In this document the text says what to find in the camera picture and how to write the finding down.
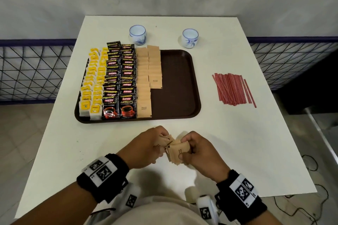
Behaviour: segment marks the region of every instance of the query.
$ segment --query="white table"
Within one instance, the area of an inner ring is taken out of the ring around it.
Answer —
[[[129,27],[134,24],[145,26],[147,44],[160,49],[183,49],[178,43],[182,31],[199,31],[198,45],[188,52],[193,58],[201,112],[191,119],[81,124],[74,117],[74,106],[90,48],[102,48],[115,40],[129,43]],[[243,75],[257,108],[220,102],[214,73]],[[140,132],[157,125],[163,125],[173,137],[184,131],[199,132],[262,197],[316,192],[237,18],[86,16],[16,218],[74,182],[95,158],[116,153]],[[154,173],[162,189],[182,199],[185,190],[195,184],[200,191],[217,192],[214,185],[205,186],[209,182],[196,177],[195,170],[169,163],[165,155],[154,165],[130,171],[128,178],[138,182]]]

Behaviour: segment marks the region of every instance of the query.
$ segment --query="coffee cup image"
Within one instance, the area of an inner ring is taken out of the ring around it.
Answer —
[[[106,119],[117,118],[117,112],[114,107],[108,107],[104,109],[104,117]]]
[[[132,106],[127,105],[121,108],[121,113],[123,117],[132,117],[135,114],[135,111],[133,111]]]

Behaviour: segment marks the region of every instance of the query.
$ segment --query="right hand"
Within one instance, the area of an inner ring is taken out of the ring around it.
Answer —
[[[223,161],[214,146],[206,138],[195,131],[185,135],[181,142],[188,141],[191,153],[182,153],[179,158],[186,164],[192,165],[202,175],[219,183],[228,178],[230,168]]]

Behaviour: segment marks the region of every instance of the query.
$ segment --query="plastic tray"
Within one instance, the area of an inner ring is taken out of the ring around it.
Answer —
[[[76,119],[81,123],[91,124],[196,116],[201,111],[201,100],[191,55],[184,50],[161,50],[161,65],[162,89],[151,89],[152,117],[91,121],[89,117],[79,116],[79,93],[74,111]]]

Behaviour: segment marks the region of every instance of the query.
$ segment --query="white porcelain cup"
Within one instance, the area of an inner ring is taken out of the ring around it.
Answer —
[[[146,28],[142,25],[134,25],[129,29],[131,41],[135,45],[144,45],[147,39]]]
[[[181,43],[185,48],[193,48],[198,41],[198,31],[193,28],[186,28],[182,32]]]

